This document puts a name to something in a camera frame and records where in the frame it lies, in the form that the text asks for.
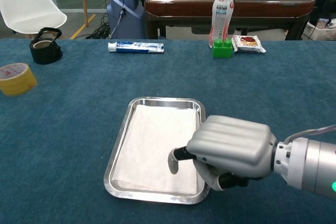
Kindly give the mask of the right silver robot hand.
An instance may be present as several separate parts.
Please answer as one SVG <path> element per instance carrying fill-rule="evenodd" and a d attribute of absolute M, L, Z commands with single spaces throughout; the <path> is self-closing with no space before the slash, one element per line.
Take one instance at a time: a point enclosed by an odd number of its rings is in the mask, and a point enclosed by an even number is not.
<path fill-rule="evenodd" d="M 269 126 L 211 115 L 187 145 L 170 151 L 167 162 L 177 174 L 179 161 L 191 159 L 204 182 L 215 191 L 246 187 L 273 171 L 277 139 Z"/>

